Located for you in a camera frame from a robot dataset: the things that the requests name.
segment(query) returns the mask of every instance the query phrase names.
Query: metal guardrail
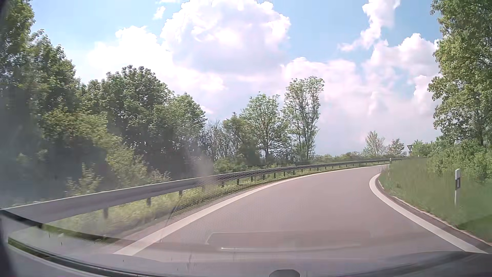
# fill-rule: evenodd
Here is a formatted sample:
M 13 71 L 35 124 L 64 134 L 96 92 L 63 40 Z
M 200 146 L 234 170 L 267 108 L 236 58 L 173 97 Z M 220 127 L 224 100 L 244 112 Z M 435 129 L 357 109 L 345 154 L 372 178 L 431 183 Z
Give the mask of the metal guardrail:
M 393 158 L 395 160 L 401 160 L 404 158 Z M 334 166 L 348 166 L 355 164 L 367 164 L 367 163 L 381 163 L 389 162 L 390 159 L 377 159 L 377 160 L 364 160 L 364 161 L 346 161 L 338 163 L 328 164 L 311 164 L 302 166 L 289 166 L 280 168 L 268 168 L 243 172 L 233 172 L 225 174 L 217 174 L 205 177 L 196 177 L 183 180 L 175 180 L 157 184 L 142 185 L 137 187 L 130 187 L 124 189 L 117 189 L 111 191 L 97 192 L 92 194 L 85 194 L 80 196 L 73 196 L 67 198 L 61 198 L 56 200 L 50 200 L 40 203 L 33 203 L 28 205 L 16 206 L 12 208 L 6 208 L 5 211 L 19 215 L 24 218 L 35 220 L 40 223 L 49 223 L 55 220 L 88 213 L 96 210 L 104 210 L 104 215 L 107 217 L 108 208 L 118 206 L 138 200 L 147 199 L 147 204 L 151 204 L 151 198 L 163 194 L 172 192 L 180 192 L 183 190 L 204 186 L 206 184 L 221 184 L 225 181 L 238 180 L 240 178 L 253 178 L 258 175 L 276 174 L 292 171 L 295 174 L 296 171 L 304 169 L 334 167 Z

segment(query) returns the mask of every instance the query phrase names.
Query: cloud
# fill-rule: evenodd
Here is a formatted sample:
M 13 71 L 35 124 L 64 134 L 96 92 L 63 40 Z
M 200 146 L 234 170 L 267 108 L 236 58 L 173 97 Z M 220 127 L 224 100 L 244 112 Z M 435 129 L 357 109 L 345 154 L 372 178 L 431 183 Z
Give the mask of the cloud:
M 270 2 L 191 0 L 166 21 L 160 34 L 181 66 L 203 72 L 248 74 L 286 61 L 289 18 Z
M 352 51 L 358 46 L 369 49 L 381 37 L 382 27 L 392 27 L 395 20 L 395 9 L 400 0 L 369 0 L 362 10 L 369 17 L 369 28 L 361 31 L 361 36 L 353 43 L 340 45 L 342 51 Z
M 154 17 L 152 19 L 162 19 L 162 15 L 164 14 L 164 11 L 166 8 L 164 6 L 161 6 L 157 8 L 157 11 L 154 14 Z
M 396 46 L 380 40 L 380 29 L 391 26 L 398 4 L 369 0 L 364 5 L 369 28 L 354 47 L 374 47 L 362 63 L 289 60 L 281 46 L 289 39 L 290 20 L 270 2 L 190 0 L 166 21 L 159 37 L 145 26 L 118 30 L 113 41 L 96 43 L 88 65 L 77 70 L 103 78 L 128 64 L 145 66 L 177 93 L 191 94 L 211 120 L 239 112 L 258 91 L 282 96 L 292 78 L 316 75 L 325 80 L 317 153 L 361 150 L 373 130 L 405 143 L 431 140 L 438 131 L 432 128 L 435 103 L 427 85 L 439 72 L 432 56 L 437 45 L 420 34 Z

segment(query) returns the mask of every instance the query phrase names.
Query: grass verge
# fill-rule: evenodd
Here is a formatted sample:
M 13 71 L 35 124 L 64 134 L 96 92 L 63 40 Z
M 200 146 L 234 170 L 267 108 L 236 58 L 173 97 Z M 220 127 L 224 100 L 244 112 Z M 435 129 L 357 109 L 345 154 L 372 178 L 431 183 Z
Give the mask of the grass verge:
M 492 180 L 477 182 L 463 173 L 455 206 L 455 169 L 437 175 L 429 172 L 427 162 L 395 161 L 381 173 L 379 181 L 390 195 L 492 242 Z
M 98 236 L 117 236 L 123 232 L 126 233 L 128 230 L 136 229 L 139 226 L 148 225 L 156 219 L 176 217 L 183 212 L 206 205 L 219 198 L 256 186 L 313 173 L 371 165 L 377 165 L 377 163 L 370 163 L 367 165 L 355 164 L 354 166 L 349 165 L 347 167 L 334 166 L 334 168 L 327 167 L 326 169 L 325 167 L 320 167 L 319 171 L 316 170 L 316 168 L 303 170 L 302 172 L 301 170 L 296 170 L 295 175 L 290 171 L 286 172 L 285 176 L 283 173 L 277 173 L 275 178 L 274 174 L 271 173 L 265 175 L 265 179 L 263 179 L 261 175 L 253 177 L 253 181 L 251 181 L 250 178 L 240 179 L 239 185 L 236 183 L 236 180 L 228 181 L 223 184 L 223 187 L 221 183 L 216 183 L 207 185 L 205 191 L 203 191 L 201 187 L 197 187 L 183 191 L 182 196 L 180 196 L 178 192 L 174 192 L 153 197 L 150 206 L 147 205 L 147 202 L 144 199 L 110 207 L 108 210 L 108 218 L 104 218 L 102 210 L 97 210 L 51 222 L 45 225 L 45 228 L 48 231 L 54 231 L 57 228 L 71 230 L 74 231 L 72 234 L 74 236 L 77 236 L 77 232 Z

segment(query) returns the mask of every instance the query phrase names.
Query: asphalt road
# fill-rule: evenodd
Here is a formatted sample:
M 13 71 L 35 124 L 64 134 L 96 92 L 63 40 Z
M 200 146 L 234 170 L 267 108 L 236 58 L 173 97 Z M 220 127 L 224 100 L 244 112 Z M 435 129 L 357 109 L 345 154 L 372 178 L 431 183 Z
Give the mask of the asphalt road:
M 116 253 L 167 262 L 272 257 L 384 259 L 427 251 L 461 251 L 374 195 L 369 181 L 381 168 L 287 180 L 187 225 L 156 231 L 150 235 L 156 242 L 147 242 L 148 247 L 134 243 Z M 170 249 L 174 244 L 189 247 Z M 193 245 L 208 245 L 221 252 L 210 254 Z
M 181 220 L 160 222 L 123 245 L 87 245 L 40 232 L 28 237 L 40 248 L 92 264 L 215 277 L 268 276 L 282 268 L 297 269 L 302 276 L 338 275 L 419 265 L 462 251 L 373 193 L 369 181 L 381 169 L 317 173 L 265 185 Z M 16 261 L 27 269 L 22 258 Z M 36 270 L 26 276 L 39 275 L 38 267 L 29 267 Z

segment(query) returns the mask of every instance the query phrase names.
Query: sky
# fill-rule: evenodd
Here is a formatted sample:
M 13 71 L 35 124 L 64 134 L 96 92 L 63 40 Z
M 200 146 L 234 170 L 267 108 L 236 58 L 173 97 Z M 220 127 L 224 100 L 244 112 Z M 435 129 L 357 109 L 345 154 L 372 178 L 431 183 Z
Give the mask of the sky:
M 369 131 L 435 140 L 439 32 L 431 0 L 32 0 L 83 82 L 144 66 L 211 121 L 293 78 L 325 81 L 316 153 L 362 151 Z

